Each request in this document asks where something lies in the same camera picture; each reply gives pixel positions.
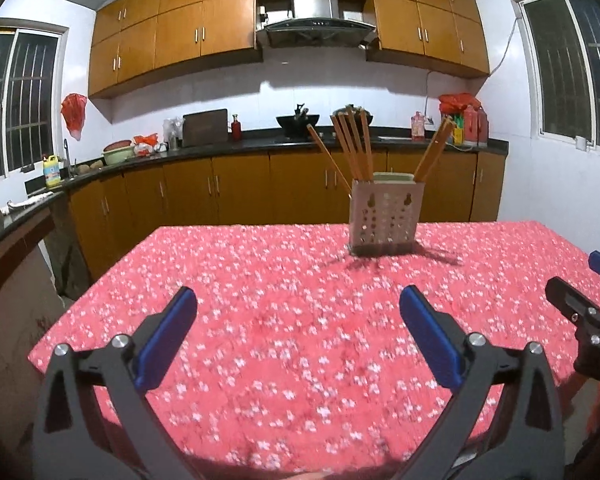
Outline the red oil bottles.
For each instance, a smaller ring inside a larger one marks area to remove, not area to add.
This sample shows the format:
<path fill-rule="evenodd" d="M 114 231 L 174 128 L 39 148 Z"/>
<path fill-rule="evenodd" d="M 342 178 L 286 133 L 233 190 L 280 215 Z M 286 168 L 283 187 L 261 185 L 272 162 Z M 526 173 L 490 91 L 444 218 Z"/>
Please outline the red oil bottles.
<path fill-rule="evenodd" d="M 464 143 L 468 146 L 485 148 L 489 139 L 489 121 L 482 107 L 468 105 L 463 112 Z"/>

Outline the beige perforated utensil holder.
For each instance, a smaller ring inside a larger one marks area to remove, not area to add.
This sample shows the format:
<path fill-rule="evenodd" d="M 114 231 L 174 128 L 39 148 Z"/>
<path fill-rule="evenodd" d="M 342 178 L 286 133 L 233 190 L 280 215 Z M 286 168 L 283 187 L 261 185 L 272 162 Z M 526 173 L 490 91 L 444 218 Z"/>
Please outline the beige perforated utensil holder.
<path fill-rule="evenodd" d="M 363 258 L 402 256 L 415 246 L 425 185 L 412 174 L 375 172 L 350 194 L 349 250 Z"/>

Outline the wooden cabinets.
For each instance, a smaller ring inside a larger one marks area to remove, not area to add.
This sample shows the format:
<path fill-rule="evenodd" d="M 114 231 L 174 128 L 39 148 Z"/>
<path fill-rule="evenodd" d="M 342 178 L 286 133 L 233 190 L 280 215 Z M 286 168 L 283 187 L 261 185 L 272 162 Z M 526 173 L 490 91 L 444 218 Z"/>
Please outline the wooden cabinets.
<path fill-rule="evenodd" d="M 476 0 L 373 0 L 372 62 L 466 79 L 489 73 Z M 114 0 L 95 18 L 88 93 L 119 94 L 187 73 L 258 62 L 256 0 Z"/>
<path fill-rule="evenodd" d="M 74 188 L 69 211 L 92 280 L 160 226 L 346 223 L 346 158 L 262 152 L 141 164 Z M 428 177 L 420 221 L 493 221 L 505 155 L 445 152 Z"/>

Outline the red floral tablecloth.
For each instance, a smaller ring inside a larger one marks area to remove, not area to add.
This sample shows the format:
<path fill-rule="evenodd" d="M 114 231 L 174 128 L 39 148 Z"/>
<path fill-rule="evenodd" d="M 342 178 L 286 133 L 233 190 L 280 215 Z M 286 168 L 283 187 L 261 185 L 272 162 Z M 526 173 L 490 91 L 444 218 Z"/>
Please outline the red floral tablecloth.
<path fill-rule="evenodd" d="M 28 359 L 45 370 L 62 342 L 91 349 L 132 333 L 189 287 L 196 321 L 148 400 L 206 476 L 382 476 L 415 451 L 450 396 L 401 320 L 406 286 L 492 344 L 539 341 L 558 382 L 572 376 L 577 343 L 546 282 L 563 278 L 600 306 L 588 257 L 541 223 L 423 223 L 416 240 L 409 255 L 362 259 L 339 224 L 164 226 Z"/>

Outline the red bag over bottles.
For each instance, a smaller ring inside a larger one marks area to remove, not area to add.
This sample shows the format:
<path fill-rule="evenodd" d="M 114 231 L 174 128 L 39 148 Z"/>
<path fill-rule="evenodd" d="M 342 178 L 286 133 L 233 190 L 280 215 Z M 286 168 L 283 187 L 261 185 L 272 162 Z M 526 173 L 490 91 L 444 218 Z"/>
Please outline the red bag over bottles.
<path fill-rule="evenodd" d="M 438 97 L 441 115 L 463 114 L 466 107 L 471 106 L 474 110 L 482 107 L 481 102 L 468 92 L 442 94 Z"/>

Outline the right window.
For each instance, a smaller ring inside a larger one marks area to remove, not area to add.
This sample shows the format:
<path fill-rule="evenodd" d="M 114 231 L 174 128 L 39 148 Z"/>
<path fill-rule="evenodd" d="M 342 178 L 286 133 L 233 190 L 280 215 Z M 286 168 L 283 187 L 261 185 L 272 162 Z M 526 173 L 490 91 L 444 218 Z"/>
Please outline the right window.
<path fill-rule="evenodd" d="M 600 6 L 595 0 L 522 0 L 519 9 L 539 134 L 600 148 Z"/>

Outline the pink detergent bottle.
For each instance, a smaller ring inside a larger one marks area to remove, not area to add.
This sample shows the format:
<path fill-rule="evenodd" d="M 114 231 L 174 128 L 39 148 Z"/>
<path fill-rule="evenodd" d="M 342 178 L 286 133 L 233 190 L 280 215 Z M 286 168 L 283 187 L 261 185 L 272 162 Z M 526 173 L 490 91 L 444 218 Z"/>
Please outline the pink detergent bottle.
<path fill-rule="evenodd" d="M 421 141 L 426 138 L 426 117 L 421 112 L 416 112 L 411 118 L 412 139 Z"/>

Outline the yellow dish soap bottle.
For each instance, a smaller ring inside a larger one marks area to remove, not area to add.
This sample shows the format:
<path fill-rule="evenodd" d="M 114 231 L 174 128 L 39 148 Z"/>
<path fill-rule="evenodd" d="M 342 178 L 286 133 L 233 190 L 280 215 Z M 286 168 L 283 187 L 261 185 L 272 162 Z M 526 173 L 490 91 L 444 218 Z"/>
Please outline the yellow dish soap bottle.
<path fill-rule="evenodd" d="M 43 158 L 43 176 L 46 188 L 56 188 L 61 184 L 59 158 L 56 155 Z"/>

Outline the green basin with red lid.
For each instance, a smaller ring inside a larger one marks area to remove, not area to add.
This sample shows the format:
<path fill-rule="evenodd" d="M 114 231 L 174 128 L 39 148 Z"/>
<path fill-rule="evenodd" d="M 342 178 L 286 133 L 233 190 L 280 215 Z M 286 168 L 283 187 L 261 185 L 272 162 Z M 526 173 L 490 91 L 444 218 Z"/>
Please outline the green basin with red lid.
<path fill-rule="evenodd" d="M 102 157 L 107 166 L 125 162 L 134 155 L 134 143 L 131 140 L 121 140 L 111 143 L 102 150 Z"/>

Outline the clear plastic bag jar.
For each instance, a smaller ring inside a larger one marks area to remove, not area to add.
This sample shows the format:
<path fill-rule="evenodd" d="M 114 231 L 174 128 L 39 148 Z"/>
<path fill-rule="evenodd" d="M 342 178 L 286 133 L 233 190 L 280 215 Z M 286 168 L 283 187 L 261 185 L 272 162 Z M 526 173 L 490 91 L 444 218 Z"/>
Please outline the clear plastic bag jar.
<path fill-rule="evenodd" d="M 163 141 L 169 151 L 179 150 L 183 145 L 183 125 L 181 117 L 168 118 L 163 121 Z"/>

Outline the dark cutting board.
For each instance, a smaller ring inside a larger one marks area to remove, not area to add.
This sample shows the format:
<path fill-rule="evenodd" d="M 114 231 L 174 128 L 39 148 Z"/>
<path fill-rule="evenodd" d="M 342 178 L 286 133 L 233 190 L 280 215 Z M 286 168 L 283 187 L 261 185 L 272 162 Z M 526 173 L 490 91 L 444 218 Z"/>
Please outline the dark cutting board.
<path fill-rule="evenodd" d="M 228 111 L 206 110 L 183 117 L 183 146 L 210 145 L 226 142 L 228 139 Z"/>

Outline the red sauce bottle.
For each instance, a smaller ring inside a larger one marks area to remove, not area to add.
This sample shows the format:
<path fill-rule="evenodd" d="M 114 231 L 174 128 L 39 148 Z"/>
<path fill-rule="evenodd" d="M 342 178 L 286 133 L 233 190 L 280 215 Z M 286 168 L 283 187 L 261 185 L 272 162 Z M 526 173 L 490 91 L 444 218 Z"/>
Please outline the red sauce bottle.
<path fill-rule="evenodd" d="M 238 120 L 238 115 L 233 115 L 233 121 L 230 124 L 230 131 L 232 132 L 232 139 L 234 142 L 242 140 L 242 124 Z"/>

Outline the black wok left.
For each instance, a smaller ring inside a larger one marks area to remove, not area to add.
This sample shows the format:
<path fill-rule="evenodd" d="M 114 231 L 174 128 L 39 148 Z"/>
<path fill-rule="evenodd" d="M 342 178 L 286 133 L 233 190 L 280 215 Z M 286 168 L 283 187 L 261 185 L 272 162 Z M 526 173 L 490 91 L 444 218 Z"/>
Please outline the black wok left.
<path fill-rule="evenodd" d="M 319 114 L 311 114 L 306 104 L 297 104 L 294 114 L 277 116 L 276 122 L 283 129 L 288 139 L 309 139 L 309 126 L 315 127 L 320 119 Z"/>

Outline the left window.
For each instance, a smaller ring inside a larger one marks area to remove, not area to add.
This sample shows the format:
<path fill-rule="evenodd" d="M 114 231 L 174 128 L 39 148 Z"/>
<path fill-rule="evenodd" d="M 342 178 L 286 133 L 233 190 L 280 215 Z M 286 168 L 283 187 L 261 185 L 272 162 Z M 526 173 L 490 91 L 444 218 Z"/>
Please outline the left window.
<path fill-rule="evenodd" d="M 0 28 L 0 179 L 54 152 L 60 35 Z"/>

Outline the steel range hood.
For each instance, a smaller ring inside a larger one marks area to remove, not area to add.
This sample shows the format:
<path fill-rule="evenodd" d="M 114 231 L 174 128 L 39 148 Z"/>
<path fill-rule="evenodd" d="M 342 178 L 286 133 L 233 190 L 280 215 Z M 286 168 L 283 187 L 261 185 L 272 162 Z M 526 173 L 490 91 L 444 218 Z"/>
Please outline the steel range hood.
<path fill-rule="evenodd" d="M 365 50 L 378 39 L 373 0 L 256 0 L 256 13 L 268 48 Z"/>

